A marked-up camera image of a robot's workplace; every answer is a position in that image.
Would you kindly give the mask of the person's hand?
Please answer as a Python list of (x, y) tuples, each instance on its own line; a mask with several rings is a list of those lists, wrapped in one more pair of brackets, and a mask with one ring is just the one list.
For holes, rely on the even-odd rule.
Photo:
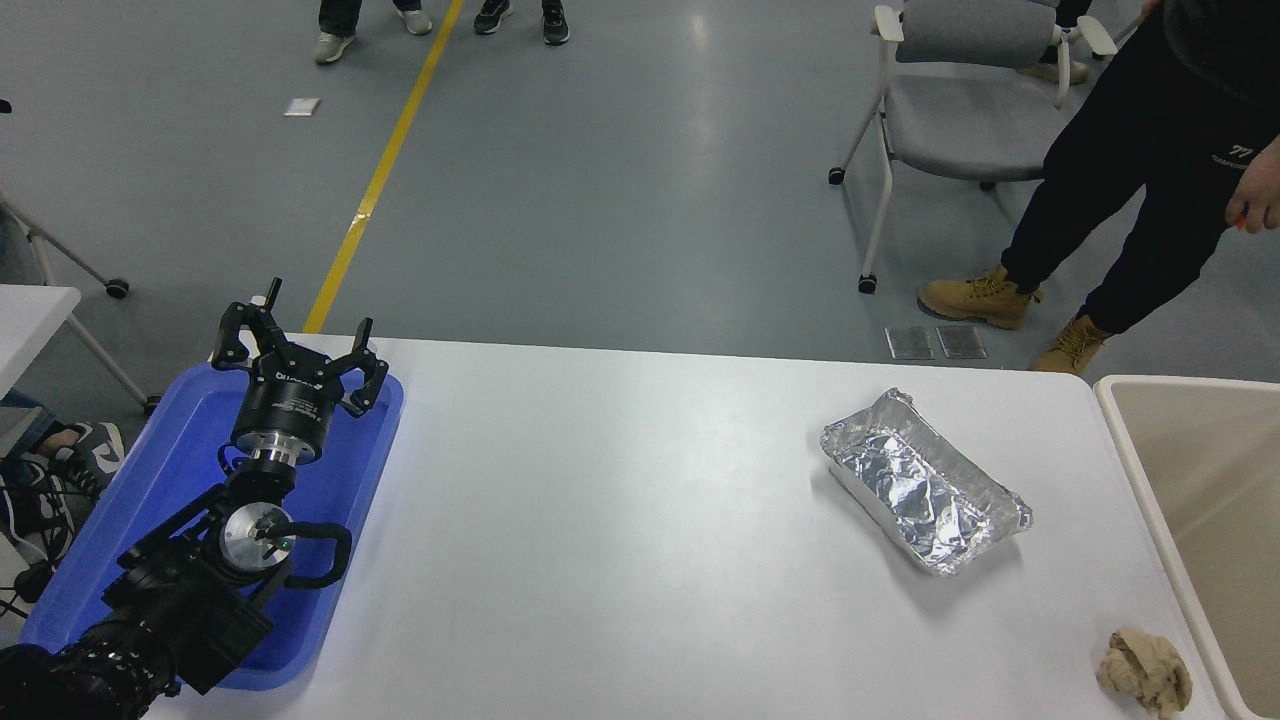
[(1226, 227), (1251, 234), (1279, 228), (1279, 137), (1247, 165), (1224, 211)]

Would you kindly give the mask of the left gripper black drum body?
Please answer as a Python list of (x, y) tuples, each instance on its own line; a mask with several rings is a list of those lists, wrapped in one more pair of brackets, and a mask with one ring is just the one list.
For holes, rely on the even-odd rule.
[(338, 379), (297, 378), (279, 369), (247, 366), (250, 386), (232, 429), (238, 448), (252, 448), (259, 437), (289, 436), (307, 448), (321, 448), (335, 406), (343, 397)]

